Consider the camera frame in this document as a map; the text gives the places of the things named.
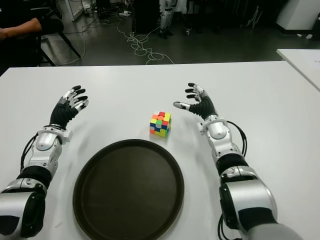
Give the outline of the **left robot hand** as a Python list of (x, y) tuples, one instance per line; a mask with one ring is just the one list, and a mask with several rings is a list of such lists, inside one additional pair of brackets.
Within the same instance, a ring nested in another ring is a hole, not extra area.
[(89, 99), (85, 93), (85, 88), (76, 85), (62, 95), (52, 110), (49, 125), (65, 130), (69, 121), (88, 106)]

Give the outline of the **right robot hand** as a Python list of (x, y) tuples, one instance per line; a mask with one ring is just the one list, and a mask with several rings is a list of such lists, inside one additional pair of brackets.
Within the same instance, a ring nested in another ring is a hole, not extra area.
[(174, 107), (191, 112), (201, 117), (203, 120), (206, 120), (210, 116), (218, 116), (218, 112), (216, 111), (211, 98), (200, 85), (190, 82), (188, 83), (188, 88), (185, 89), (184, 92), (187, 94), (187, 99), (194, 99), (196, 103), (189, 104), (181, 101), (174, 101)]

